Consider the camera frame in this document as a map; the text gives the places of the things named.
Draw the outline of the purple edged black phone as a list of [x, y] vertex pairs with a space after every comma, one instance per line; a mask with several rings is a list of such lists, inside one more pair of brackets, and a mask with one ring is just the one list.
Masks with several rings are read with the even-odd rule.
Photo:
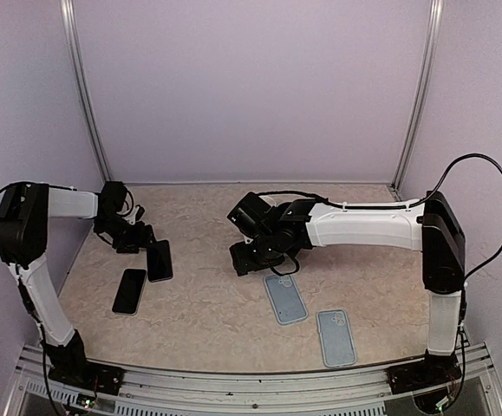
[[168, 240], [160, 240], [148, 245], [147, 277], [150, 283], [173, 278], [173, 265]]

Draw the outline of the light blue phone case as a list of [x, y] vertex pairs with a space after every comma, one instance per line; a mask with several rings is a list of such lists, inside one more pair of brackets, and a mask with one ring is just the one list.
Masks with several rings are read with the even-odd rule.
[[343, 309], [317, 312], [316, 324], [324, 366], [339, 368], [355, 365], [357, 356], [347, 312]]
[[308, 310], [292, 275], [265, 276], [263, 282], [279, 325], [288, 326], [308, 318]]

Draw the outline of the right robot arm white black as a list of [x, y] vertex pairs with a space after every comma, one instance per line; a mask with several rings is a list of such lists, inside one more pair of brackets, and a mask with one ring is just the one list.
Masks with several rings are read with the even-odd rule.
[[416, 369], [419, 380], [437, 383], [451, 367], [456, 337], [464, 319], [466, 237], [446, 198], [387, 204], [335, 203], [320, 195], [294, 191], [295, 200], [268, 202], [271, 192], [248, 192], [227, 218], [243, 235], [230, 248], [240, 276], [275, 271], [301, 250], [335, 245], [387, 246], [422, 255], [422, 282], [429, 296], [427, 358]]

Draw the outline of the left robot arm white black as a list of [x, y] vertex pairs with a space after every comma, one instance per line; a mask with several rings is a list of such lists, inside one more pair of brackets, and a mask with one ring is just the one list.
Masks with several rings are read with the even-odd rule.
[[0, 190], [0, 258], [16, 279], [25, 308], [36, 322], [43, 351], [53, 368], [78, 386], [88, 384], [95, 368], [83, 341], [58, 301], [50, 278], [46, 250], [51, 218], [89, 220], [98, 237], [120, 254], [137, 253], [154, 243], [145, 210], [120, 181], [108, 181], [99, 192], [21, 181]]

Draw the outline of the black phone near left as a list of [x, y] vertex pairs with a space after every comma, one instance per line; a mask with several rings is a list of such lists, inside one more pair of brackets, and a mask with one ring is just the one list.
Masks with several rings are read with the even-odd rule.
[[135, 315], [147, 279], [143, 269], [125, 269], [115, 295], [112, 312], [117, 315]]

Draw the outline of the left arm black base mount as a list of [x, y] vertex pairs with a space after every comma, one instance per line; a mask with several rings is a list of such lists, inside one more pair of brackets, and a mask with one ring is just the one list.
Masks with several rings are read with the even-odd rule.
[[49, 378], [72, 387], [79, 387], [96, 393], [119, 394], [125, 370], [97, 362], [89, 361], [81, 375], [74, 375], [65, 369], [52, 367]]

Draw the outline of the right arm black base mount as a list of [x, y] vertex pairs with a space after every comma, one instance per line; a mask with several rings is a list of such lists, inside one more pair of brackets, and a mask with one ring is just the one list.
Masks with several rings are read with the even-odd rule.
[[449, 356], [425, 353], [420, 361], [389, 367], [386, 374], [392, 394], [400, 394], [458, 380], [462, 371], [455, 353]]

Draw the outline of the left aluminium frame post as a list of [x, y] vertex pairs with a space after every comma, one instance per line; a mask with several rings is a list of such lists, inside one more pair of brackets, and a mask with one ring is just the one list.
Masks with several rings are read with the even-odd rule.
[[61, 0], [60, 10], [70, 61], [74, 72], [76, 90], [81, 105], [81, 112], [88, 130], [88, 137], [95, 156], [96, 165], [103, 181], [113, 180], [114, 175], [112, 174], [96, 123], [95, 111], [90, 97], [87, 77], [85, 75], [81, 42], [76, 25], [75, 2], [72, 0]]

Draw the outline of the aluminium frame post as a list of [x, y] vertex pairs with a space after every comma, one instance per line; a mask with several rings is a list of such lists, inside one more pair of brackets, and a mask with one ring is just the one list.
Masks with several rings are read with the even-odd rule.
[[87, 77], [85, 75], [81, 42], [76, 25], [75, 2], [72, 0], [61, 0], [60, 10], [70, 61], [74, 72], [76, 90], [81, 105], [81, 112], [88, 130], [88, 137], [95, 156], [96, 165], [103, 181], [113, 180], [114, 175], [112, 174], [96, 123], [95, 111], [90, 97]]
[[443, 0], [433, 0], [430, 2], [430, 10], [427, 20], [427, 33], [421, 59], [420, 74], [414, 93], [411, 114], [407, 123], [403, 148], [390, 185], [390, 189], [398, 198], [401, 198], [401, 189], [406, 177], [407, 169], [412, 160], [414, 145], [417, 140], [418, 131], [421, 125], [421, 117], [428, 96], [430, 79], [439, 40], [444, 4], [445, 2]]

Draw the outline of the right aluminium frame post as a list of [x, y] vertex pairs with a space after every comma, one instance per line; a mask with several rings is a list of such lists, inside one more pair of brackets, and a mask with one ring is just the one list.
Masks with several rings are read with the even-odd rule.
[[401, 198], [401, 189], [406, 177], [407, 169], [412, 160], [414, 145], [417, 140], [418, 131], [421, 125], [421, 117], [428, 96], [430, 79], [439, 40], [444, 4], [445, 2], [443, 0], [433, 0], [430, 2], [430, 10], [427, 20], [427, 33], [421, 59], [420, 74], [414, 93], [411, 114], [407, 123], [403, 148], [390, 185], [390, 189], [398, 198]]

